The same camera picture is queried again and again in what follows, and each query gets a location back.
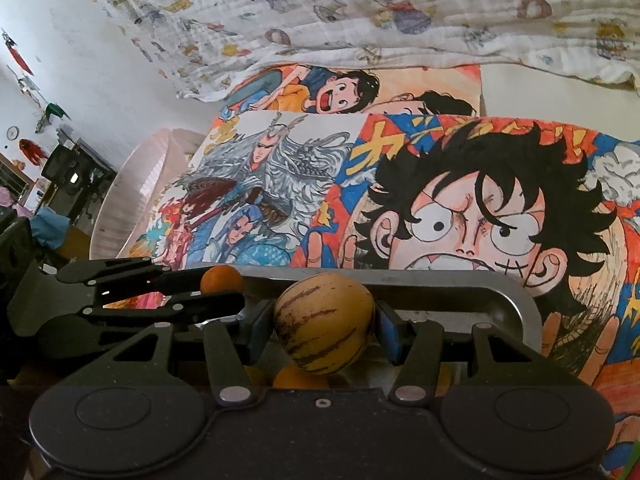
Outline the small orange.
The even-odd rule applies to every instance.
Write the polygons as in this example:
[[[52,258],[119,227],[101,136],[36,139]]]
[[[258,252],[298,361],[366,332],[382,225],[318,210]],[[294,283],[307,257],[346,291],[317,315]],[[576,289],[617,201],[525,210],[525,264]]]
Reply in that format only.
[[[203,274],[200,292],[202,295],[242,292],[243,286],[244,278],[238,270],[228,264],[217,264]]]
[[[276,389],[329,390],[329,379],[301,370],[296,365],[282,367],[272,382]]]

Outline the striped melon fruit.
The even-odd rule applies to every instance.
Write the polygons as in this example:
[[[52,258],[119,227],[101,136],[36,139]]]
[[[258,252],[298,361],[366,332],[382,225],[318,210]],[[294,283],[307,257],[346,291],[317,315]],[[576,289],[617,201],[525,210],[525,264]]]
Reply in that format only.
[[[274,305],[274,330],[299,368],[331,375],[366,348],[374,310],[363,284],[343,274],[314,274],[282,292]]]

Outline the grey metal baking tray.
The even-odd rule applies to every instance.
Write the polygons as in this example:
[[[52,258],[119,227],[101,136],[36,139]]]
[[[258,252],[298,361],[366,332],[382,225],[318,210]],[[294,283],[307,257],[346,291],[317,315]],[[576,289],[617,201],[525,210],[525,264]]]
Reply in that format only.
[[[444,328],[445,335],[454,338],[465,338],[471,333],[473,325],[486,322],[529,348],[538,350],[541,347],[541,320],[533,298],[520,286],[499,275],[473,271],[338,270],[276,266],[234,268],[244,278],[244,309],[262,300],[273,300],[276,304],[285,289],[314,274],[338,273],[366,286],[375,303],[386,302],[403,320],[413,323],[437,322]],[[189,335],[194,348],[188,365],[200,370],[206,364],[203,333],[201,330],[190,330]],[[273,325],[272,336],[262,357],[256,364],[245,367],[245,370],[253,386],[264,390],[272,387],[274,376],[288,365],[296,364],[282,348]],[[329,379],[329,390],[382,388],[397,375],[398,370],[386,360],[378,345],[373,315],[368,343],[359,358],[337,373],[322,376]]]

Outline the black office chair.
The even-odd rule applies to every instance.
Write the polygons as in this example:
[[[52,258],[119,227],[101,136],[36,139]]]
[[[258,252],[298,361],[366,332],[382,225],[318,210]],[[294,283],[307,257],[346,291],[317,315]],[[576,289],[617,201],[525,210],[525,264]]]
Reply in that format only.
[[[40,207],[48,207],[74,223],[94,198],[101,198],[116,172],[81,143],[72,148],[58,144],[41,175],[49,182]]]

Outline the pink plastic basket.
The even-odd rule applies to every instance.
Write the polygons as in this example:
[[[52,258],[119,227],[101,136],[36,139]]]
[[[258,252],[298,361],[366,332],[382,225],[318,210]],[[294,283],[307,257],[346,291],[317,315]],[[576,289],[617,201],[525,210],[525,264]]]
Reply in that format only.
[[[90,259],[126,255],[145,232],[154,200],[168,184],[186,172],[204,140],[204,134],[191,130],[161,128],[131,152],[96,216]]]

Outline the colourful anime poster mat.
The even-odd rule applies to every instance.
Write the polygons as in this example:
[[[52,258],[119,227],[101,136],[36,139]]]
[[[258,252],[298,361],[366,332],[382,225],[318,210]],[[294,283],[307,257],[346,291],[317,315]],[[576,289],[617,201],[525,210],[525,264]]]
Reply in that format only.
[[[428,68],[285,65],[236,86],[128,255],[202,263],[488,271],[531,294],[542,352],[615,416],[602,466],[639,474],[639,147],[481,118]]]

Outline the cartoon print cloth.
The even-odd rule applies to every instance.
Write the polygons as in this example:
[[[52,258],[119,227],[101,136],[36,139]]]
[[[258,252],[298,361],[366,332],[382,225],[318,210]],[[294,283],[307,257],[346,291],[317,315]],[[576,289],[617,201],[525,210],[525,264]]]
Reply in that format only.
[[[175,86],[218,101],[288,62],[513,63],[638,84],[639,0],[92,0]]]

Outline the round wall clock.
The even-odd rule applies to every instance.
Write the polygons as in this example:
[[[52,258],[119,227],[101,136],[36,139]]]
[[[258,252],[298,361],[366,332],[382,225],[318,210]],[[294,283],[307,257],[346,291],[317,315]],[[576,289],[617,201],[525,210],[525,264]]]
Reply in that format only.
[[[20,135],[20,128],[18,128],[17,126],[11,126],[8,128],[8,130],[6,130],[6,138],[9,141],[16,140],[19,135]]]

